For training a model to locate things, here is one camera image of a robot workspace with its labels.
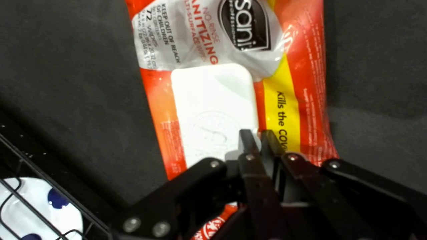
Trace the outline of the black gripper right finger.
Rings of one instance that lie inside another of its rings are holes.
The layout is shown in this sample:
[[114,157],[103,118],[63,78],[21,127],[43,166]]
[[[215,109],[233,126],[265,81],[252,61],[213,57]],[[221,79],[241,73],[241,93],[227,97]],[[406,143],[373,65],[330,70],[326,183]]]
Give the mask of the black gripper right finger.
[[329,240],[427,240],[427,197],[346,161],[321,166],[262,134],[273,183],[286,211],[320,219]]

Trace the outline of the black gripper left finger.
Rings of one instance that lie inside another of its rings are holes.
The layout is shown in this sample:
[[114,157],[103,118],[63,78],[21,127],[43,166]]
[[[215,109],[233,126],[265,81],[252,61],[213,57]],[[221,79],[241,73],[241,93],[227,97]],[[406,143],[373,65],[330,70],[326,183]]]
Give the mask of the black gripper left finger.
[[261,153],[261,134],[241,130],[234,159],[203,158],[158,187],[121,214],[114,240],[190,240],[229,203],[242,199],[241,163],[248,155],[258,158]]

